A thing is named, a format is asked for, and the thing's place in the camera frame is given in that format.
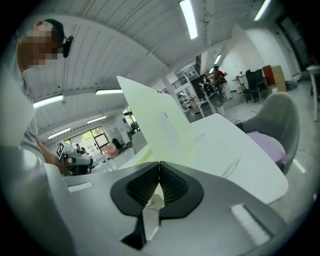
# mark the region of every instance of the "person standing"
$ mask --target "person standing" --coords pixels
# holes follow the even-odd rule
[[[225,78],[227,73],[223,73],[221,70],[219,70],[219,66],[216,65],[216,66],[214,66],[213,74],[214,74],[214,79],[218,83],[218,85],[223,87],[226,99],[227,100],[232,99],[233,96],[231,95],[230,87],[229,87],[227,80]]]
[[[70,36],[64,42],[65,38],[64,26],[55,19],[40,21],[26,33],[21,33],[18,29],[0,59],[1,82],[6,83],[0,84],[1,87],[13,86],[20,89],[32,104],[33,96],[27,86],[25,73],[40,65],[45,65],[47,60],[58,59],[59,54],[67,58],[73,37]],[[61,174],[66,173],[57,155],[39,142],[35,116],[24,132],[20,148],[31,151],[43,163],[57,166]]]

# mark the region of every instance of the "white board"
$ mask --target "white board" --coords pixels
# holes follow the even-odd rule
[[[121,76],[117,79],[155,159],[191,164],[194,129],[172,96]]]

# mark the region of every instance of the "white shirt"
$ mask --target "white shirt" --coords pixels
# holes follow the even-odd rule
[[[23,76],[20,73],[19,66],[18,66],[18,58],[17,58],[17,46],[18,46],[18,32],[12,37],[11,41],[9,42],[7,48],[5,49],[3,56],[0,59],[1,63],[1,86],[5,85],[8,86],[8,89],[15,89],[11,87],[16,87],[21,90],[23,95],[27,98],[27,100],[31,103],[23,102],[23,99],[19,99],[18,102],[12,103],[14,106],[20,107],[20,116],[24,117],[15,120],[16,124],[15,126],[21,125],[24,126],[24,122],[28,122],[26,130],[24,131],[23,138],[20,143],[20,148],[27,149],[36,156],[40,157],[40,159],[45,163],[45,160],[43,158],[43,154],[41,149],[37,145],[37,138],[38,138],[38,126],[37,121],[35,117],[35,110],[33,109],[33,98],[30,89],[27,86],[27,83]],[[19,92],[17,91],[15,93],[16,98],[19,98]],[[4,106],[5,109],[1,109],[1,111],[10,111],[6,106]]]

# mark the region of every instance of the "ceiling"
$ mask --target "ceiling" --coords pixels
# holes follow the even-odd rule
[[[161,74],[181,69],[205,51],[222,51],[237,19],[257,13],[263,0],[191,0],[198,37],[190,40],[178,0],[48,0],[25,22],[63,23],[74,36],[70,55],[26,74],[34,101],[64,94],[65,101],[38,108],[43,140],[67,126],[103,115],[117,116],[127,106],[116,76],[152,86]]]

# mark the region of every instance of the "purple cushion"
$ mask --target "purple cushion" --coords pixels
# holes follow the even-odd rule
[[[247,133],[247,135],[253,139],[276,164],[280,163],[285,157],[284,148],[275,138],[261,134],[258,131]]]

